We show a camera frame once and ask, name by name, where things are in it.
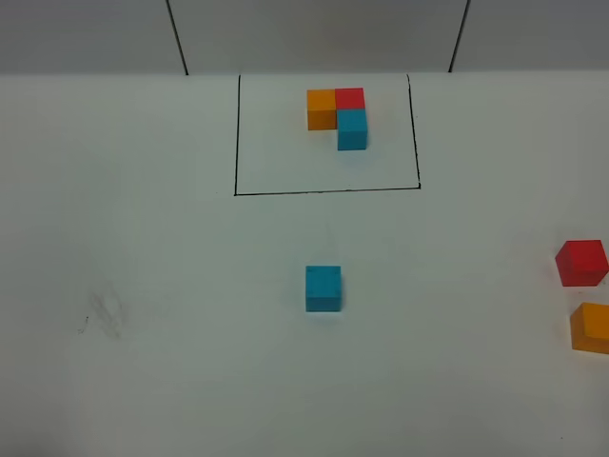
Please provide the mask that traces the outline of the blue template block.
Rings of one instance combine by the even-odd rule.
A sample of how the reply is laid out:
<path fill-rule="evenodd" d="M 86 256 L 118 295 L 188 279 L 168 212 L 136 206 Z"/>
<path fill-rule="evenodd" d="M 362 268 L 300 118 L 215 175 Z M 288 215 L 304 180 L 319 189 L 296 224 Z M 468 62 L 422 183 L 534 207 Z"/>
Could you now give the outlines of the blue template block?
<path fill-rule="evenodd" d="M 365 150 L 367 141 L 368 125 L 365 109 L 338 109 L 338 150 Z"/>

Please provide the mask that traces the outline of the orange template block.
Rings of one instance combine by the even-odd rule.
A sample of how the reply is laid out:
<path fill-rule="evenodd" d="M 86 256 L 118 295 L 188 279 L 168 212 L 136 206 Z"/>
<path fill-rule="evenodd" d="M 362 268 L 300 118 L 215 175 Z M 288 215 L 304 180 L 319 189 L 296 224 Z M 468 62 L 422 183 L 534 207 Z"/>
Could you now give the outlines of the orange template block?
<path fill-rule="evenodd" d="M 306 92 L 307 128 L 328 130 L 337 128 L 336 95 L 334 89 L 309 89 Z"/>

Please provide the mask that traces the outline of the red template block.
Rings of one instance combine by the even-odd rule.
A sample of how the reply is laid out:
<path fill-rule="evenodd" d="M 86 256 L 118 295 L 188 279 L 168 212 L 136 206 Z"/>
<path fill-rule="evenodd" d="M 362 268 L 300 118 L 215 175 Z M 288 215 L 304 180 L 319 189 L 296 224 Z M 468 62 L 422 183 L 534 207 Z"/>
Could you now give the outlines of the red template block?
<path fill-rule="evenodd" d="M 365 109 L 363 88 L 335 89 L 335 105 L 337 110 Z"/>

